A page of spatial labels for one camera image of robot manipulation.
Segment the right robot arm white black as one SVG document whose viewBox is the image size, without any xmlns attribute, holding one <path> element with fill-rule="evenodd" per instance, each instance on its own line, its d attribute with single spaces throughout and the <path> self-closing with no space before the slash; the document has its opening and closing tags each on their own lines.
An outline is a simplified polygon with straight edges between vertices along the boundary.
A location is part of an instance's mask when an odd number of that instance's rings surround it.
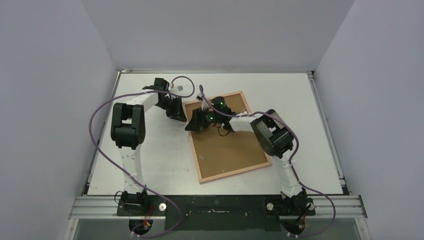
<svg viewBox="0 0 424 240">
<path fill-rule="evenodd" d="M 293 150 L 295 138 L 288 128 L 281 124 L 282 119 L 274 109 L 253 114 L 247 111 L 237 113 L 228 107 L 223 96 L 215 97 L 212 103 L 208 103 L 208 99 L 200 95 L 197 95 L 196 99 L 201 103 L 201 107 L 192 111 L 191 120 L 185 127 L 186 131 L 200 132 L 214 125 L 229 133 L 254 133 L 263 151 L 268 156 L 277 158 L 284 211 L 294 215 L 309 205 L 306 203 L 304 188 L 291 169 L 292 164 L 284 156 L 287 151 Z"/>
</svg>

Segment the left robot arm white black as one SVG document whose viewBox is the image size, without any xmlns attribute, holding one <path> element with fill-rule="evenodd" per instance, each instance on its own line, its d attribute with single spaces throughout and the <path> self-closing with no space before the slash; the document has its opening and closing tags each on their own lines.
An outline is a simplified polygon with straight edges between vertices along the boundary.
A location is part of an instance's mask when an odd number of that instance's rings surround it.
<svg viewBox="0 0 424 240">
<path fill-rule="evenodd" d="M 146 137 L 145 113 L 156 106 L 165 110 L 168 118 L 186 122 L 180 97 L 183 90 L 183 86 L 157 77 L 152 85 L 142 89 L 141 95 L 113 105 L 110 135 L 125 170 L 123 193 L 118 203 L 123 210 L 131 210 L 139 216 L 150 210 L 140 157 L 140 148 Z"/>
</svg>

